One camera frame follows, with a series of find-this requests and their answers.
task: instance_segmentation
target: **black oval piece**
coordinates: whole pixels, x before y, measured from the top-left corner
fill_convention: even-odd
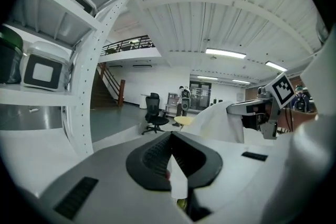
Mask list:
[[[168,161],[174,156],[188,179],[188,188],[210,185],[223,167],[220,155],[177,132],[167,132],[136,148],[126,160],[129,175],[148,190],[170,191]]]

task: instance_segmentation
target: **ceiling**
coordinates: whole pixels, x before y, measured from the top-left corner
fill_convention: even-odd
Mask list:
[[[312,0],[137,0],[133,26],[141,27],[171,66],[192,73],[253,83],[276,76],[272,61],[287,69],[305,66],[321,47]],[[124,20],[122,27],[127,27]],[[217,57],[206,48],[247,54],[244,60]]]
[[[121,14],[111,29],[108,41],[111,43],[125,39],[147,35],[146,30],[139,24],[139,21],[129,11]]]

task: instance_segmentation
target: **trash can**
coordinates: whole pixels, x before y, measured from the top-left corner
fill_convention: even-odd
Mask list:
[[[140,95],[140,105],[139,107],[141,109],[147,109],[147,104],[146,104],[146,97],[149,96],[148,94],[141,94]]]

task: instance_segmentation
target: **stair railing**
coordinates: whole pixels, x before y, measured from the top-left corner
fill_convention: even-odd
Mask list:
[[[106,67],[106,63],[99,63],[98,66],[101,69],[100,77],[103,79],[106,78],[108,84],[112,88],[112,90],[115,92],[115,94],[118,96],[118,106],[122,107],[123,105],[123,96],[124,96],[124,88],[125,88],[125,80],[121,80],[120,84],[115,79],[114,75],[110,72],[110,70]]]

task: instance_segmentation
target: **yellow tabletop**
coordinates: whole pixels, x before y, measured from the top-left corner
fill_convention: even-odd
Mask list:
[[[179,123],[180,125],[190,125],[194,121],[194,117],[188,117],[188,116],[178,116],[175,117],[174,120]]]

